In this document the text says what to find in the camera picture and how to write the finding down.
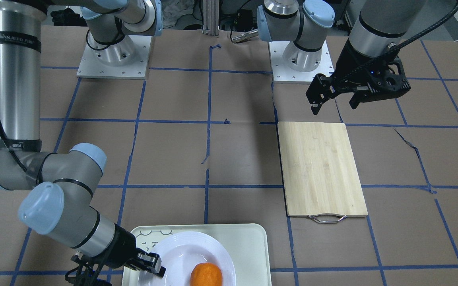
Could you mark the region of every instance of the orange fruit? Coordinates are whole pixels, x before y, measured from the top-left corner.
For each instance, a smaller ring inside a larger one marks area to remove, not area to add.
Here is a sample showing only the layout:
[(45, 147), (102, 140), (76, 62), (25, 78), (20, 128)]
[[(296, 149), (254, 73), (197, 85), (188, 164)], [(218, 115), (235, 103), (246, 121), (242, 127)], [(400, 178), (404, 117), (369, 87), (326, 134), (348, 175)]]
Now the orange fruit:
[(192, 270), (190, 286), (222, 286), (222, 271), (213, 263), (201, 263)]

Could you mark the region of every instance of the white tray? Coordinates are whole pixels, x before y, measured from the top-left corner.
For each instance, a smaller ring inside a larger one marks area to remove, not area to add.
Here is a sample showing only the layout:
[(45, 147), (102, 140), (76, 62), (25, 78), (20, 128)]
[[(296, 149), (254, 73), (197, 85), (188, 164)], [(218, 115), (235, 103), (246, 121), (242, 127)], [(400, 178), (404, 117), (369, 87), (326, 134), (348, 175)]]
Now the white tray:
[[(132, 230), (137, 247), (146, 252), (162, 239), (178, 232), (203, 232), (218, 240), (229, 252), (238, 286), (271, 286), (266, 231), (255, 223), (200, 224), (191, 226), (138, 226)], [(138, 286), (139, 271), (124, 268), (122, 286)]]

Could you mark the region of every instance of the cutting board handle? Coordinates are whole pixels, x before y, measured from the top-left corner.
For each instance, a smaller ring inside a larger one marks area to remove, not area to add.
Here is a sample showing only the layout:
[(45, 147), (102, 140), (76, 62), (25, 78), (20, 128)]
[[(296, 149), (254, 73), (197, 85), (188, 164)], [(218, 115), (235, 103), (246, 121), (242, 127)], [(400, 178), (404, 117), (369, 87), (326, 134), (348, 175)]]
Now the cutting board handle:
[(330, 215), (330, 216), (334, 216), (334, 217), (338, 217), (337, 220), (320, 220), (317, 216), (315, 215), (309, 215), (308, 218), (310, 218), (311, 220), (317, 222), (317, 223), (338, 223), (340, 221), (343, 221), (344, 219), (347, 218), (347, 215)]

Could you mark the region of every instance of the wooden cutting board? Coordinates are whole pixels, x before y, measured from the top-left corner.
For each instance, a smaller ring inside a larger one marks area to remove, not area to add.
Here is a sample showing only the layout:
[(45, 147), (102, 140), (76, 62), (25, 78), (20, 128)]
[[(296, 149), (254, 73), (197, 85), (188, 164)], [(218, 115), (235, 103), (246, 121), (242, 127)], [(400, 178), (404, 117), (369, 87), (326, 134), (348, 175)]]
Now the wooden cutting board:
[(367, 216), (343, 123), (279, 122), (287, 213)]

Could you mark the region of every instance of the plate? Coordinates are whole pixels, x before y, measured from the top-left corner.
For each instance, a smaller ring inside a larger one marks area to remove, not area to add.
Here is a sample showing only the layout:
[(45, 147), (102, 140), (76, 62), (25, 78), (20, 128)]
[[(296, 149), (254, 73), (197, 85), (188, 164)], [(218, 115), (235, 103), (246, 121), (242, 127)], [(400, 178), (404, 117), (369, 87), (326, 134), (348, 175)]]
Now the plate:
[(157, 253), (166, 268), (163, 278), (142, 271), (139, 286), (189, 286), (190, 274), (199, 263), (210, 262), (222, 271), (222, 286), (236, 286), (231, 256), (213, 237), (202, 232), (179, 232), (160, 241), (150, 252)]

